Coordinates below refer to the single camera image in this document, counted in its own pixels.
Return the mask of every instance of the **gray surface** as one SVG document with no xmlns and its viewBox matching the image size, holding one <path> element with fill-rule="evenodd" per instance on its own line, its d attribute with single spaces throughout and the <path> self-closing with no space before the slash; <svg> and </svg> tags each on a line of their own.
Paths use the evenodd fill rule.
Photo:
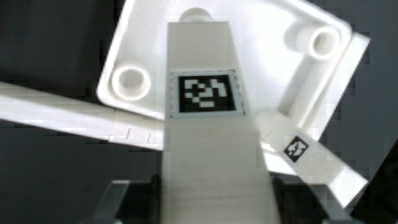
<svg viewBox="0 0 398 224">
<path fill-rule="evenodd" d="M 0 223 L 79 223 L 112 179 L 150 180 L 160 153 L 0 122 Z"/>
<path fill-rule="evenodd" d="M 100 103 L 96 85 L 125 0 L 0 1 L 0 80 Z"/>
</svg>

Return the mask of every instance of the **white plastic part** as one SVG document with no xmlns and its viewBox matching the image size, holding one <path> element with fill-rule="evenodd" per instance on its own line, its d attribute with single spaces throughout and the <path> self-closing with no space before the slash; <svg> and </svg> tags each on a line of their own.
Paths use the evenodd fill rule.
<svg viewBox="0 0 398 224">
<path fill-rule="evenodd" d="M 201 8 L 194 8 L 194 9 L 189 9 L 182 15 L 182 18 L 180 18 L 180 22 L 214 22 L 214 18 L 210 16 L 210 13 L 205 9 Z"/>
<path fill-rule="evenodd" d="M 141 100 L 151 90 L 151 78 L 148 72 L 127 62 L 114 70 L 112 89 L 116 95 L 127 101 Z"/>
<path fill-rule="evenodd" d="M 228 21 L 240 58 L 242 82 L 247 88 L 247 112 L 279 108 L 288 113 L 306 78 L 326 77 L 313 83 L 311 97 L 303 101 L 313 107 L 319 92 L 326 87 L 350 41 L 350 26 L 319 7 L 303 0 L 127 0 L 111 53 L 105 63 L 98 96 L 107 105 L 144 114 L 166 117 L 166 48 L 167 22 Z M 297 51 L 299 30 L 311 24 L 333 27 L 340 44 L 331 58 L 311 62 L 313 57 Z M 114 66 L 125 60 L 137 62 L 148 71 L 153 88 L 143 100 L 128 102 L 114 96 L 109 88 Z M 306 121 L 310 111 L 292 109 L 292 116 Z"/>
<path fill-rule="evenodd" d="M 167 39 L 167 80 L 175 71 L 201 74 L 219 69 L 237 70 L 233 75 L 242 79 L 226 22 L 171 23 Z M 182 93 L 182 86 L 171 81 L 167 86 L 162 224 L 279 224 L 253 118 L 244 113 L 169 116 L 182 97 L 171 90 Z"/>
<path fill-rule="evenodd" d="M 338 50 L 340 33 L 333 26 L 310 25 L 297 35 L 297 45 L 315 60 L 326 61 Z"/>
<path fill-rule="evenodd" d="M 0 82 L 0 117 L 105 141 L 164 149 L 164 122 Z"/>
<path fill-rule="evenodd" d="M 340 204 L 347 207 L 368 180 L 276 110 L 260 113 L 256 125 L 262 141 L 274 148 L 304 182 L 329 186 Z"/>
<path fill-rule="evenodd" d="M 317 104 L 311 108 L 311 114 L 303 126 L 303 130 L 304 132 L 308 132 L 315 140 L 320 139 L 327 127 L 327 123 L 340 104 L 368 44 L 370 38 L 359 33 L 356 33 L 352 36 L 352 41 L 342 57 L 342 61 L 333 73 L 333 78 L 327 82 L 327 86 L 322 91 Z"/>
</svg>

